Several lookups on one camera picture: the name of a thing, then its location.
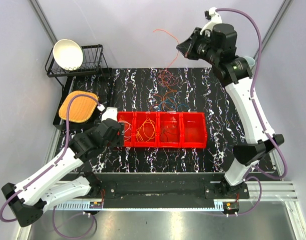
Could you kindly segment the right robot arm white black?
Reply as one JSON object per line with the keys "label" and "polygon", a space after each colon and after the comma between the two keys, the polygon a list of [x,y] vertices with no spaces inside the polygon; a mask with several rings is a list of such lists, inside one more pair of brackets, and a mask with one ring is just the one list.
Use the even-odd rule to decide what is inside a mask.
{"label": "right robot arm white black", "polygon": [[215,190],[231,198],[242,188],[246,175],[260,160],[284,143],[267,122],[259,100],[251,91],[252,72],[244,57],[236,54],[237,32],[226,23],[211,29],[196,27],[190,37],[177,45],[177,50],[189,60],[204,60],[211,64],[214,75],[233,100],[243,125],[246,143],[233,147],[234,160]]}

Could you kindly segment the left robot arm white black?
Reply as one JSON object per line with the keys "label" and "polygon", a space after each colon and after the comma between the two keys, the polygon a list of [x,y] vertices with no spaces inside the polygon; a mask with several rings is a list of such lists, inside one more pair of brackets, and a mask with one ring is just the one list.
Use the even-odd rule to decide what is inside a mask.
{"label": "left robot arm white black", "polygon": [[11,208],[15,215],[13,220],[27,227],[58,204],[80,196],[100,196],[101,182],[91,172],[61,186],[54,185],[72,170],[97,157],[106,147],[121,147],[123,143],[124,126],[111,118],[75,134],[67,146],[32,176],[2,187],[6,198],[4,205]]}

